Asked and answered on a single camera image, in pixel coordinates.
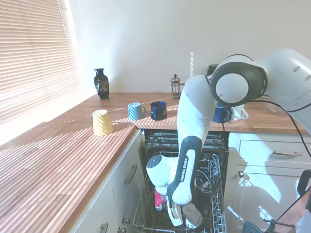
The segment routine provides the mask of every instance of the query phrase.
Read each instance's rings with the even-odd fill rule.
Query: window blind
[[[0,124],[80,84],[69,0],[0,0]]]

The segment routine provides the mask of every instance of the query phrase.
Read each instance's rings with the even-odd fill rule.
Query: white wall
[[[167,92],[207,66],[284,47],[311,58],[308,0],[70,0],[84,77],[103,67],[112,92]]]

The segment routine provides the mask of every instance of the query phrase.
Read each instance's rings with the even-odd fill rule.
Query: pink object
[[[161,195],[155,189],[155,208],[158,211],[162,210],[162,203],[163,202],[164,202],[164,199],[161,197]]]

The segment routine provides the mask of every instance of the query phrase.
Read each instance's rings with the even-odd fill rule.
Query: dark blue mug
[[[216,123],[225,123],[231,120],[232,112],[230,108],[226,108],[220,103],[217,103],[213,121]]]
[[[156,101],[150,104],[151,113],[150,117],[152,120],[163,120],[167,117],[166,102]]]

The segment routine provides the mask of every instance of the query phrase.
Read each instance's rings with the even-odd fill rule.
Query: blue mug
[[[128,105],[128,118],[130,120],[140,120],[145,113],[146,108],[142,107],[141,103],[135,102]]]
[[[156,101],[150,104],[151,113],[150,117],[152,120],[163,120],[167,117],[166,102]]]
[[[225,123],[231,120],[232,112],[230,108],[226,108],[220,103],[217,103],[213,121],[216,123]]]

